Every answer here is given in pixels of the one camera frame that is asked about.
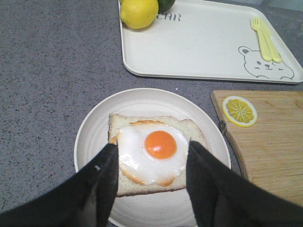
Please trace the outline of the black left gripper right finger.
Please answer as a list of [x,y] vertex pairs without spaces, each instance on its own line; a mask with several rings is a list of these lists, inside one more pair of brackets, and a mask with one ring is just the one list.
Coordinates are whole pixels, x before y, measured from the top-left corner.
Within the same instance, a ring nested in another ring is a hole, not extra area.
[[199,227],[301,227],[302,207],[274,196],[191,141],[186,185]]

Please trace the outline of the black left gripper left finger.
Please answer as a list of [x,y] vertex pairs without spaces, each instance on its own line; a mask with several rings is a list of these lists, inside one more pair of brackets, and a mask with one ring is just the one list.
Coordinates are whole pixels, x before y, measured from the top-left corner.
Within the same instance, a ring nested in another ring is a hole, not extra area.
[[2,227],[105,227],[118,188],[118,147],[107,144],[77,174],[0,216]]

